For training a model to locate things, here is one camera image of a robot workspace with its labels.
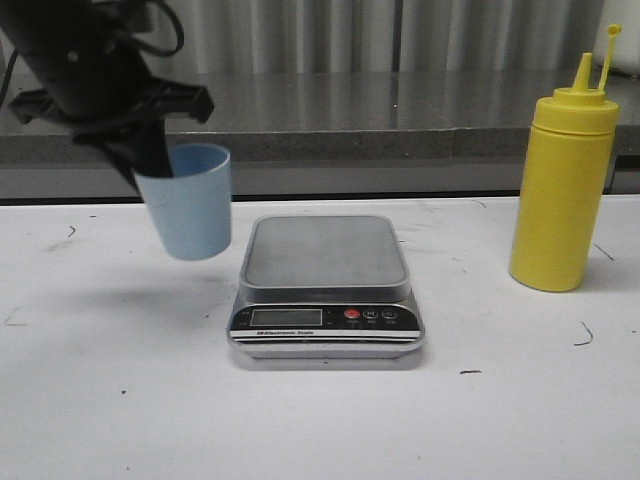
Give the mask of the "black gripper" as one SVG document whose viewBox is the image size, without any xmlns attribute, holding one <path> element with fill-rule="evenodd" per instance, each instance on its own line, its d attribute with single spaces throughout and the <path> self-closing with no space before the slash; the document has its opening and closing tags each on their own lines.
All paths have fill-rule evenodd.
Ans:
<svg viewBox="0 0 640 480">
<path fill-rule="evenodd" d="M 165 137 L 167 115 L 206 122 L 214 103 L 204 86 L 154 76 L 144 57 L 171 57 L 185 33 L 174 9 L 168 18 L 176 43 L 161 48 L 128 26 L 144 1 L 4 1 L 1 30 L 39 81 L 9 103 L 23 124 L 42 119 L 74 135 L 108 137 L 102 152 L 139 193 L 136 176 L 174 176 Z"/>
</svg>

